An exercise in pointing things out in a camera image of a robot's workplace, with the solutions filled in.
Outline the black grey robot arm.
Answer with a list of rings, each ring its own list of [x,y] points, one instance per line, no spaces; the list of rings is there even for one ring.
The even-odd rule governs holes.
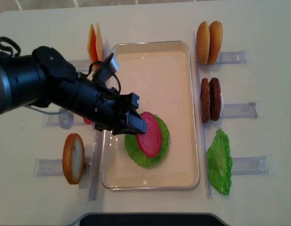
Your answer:
[[[116,58],[110,54],[90,64],[92,79],[88,79],[54,48],[41,46],[22,56],[13,40],[0,37],[0,114],[53,103],[92,121],[98,131],[145,134],[146,121],[137,113],[139,96],[123,95],[121,88],[105,84],[117,69]]]

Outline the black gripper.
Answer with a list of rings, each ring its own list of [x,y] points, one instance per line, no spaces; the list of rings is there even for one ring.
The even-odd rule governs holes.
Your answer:
[[[88,79],[78,79],[76,85],[76,114],[93,121],[97,130],[110,130],[114,136],[146,133],[147,123],[137,112],[137,94],[121,95]]]

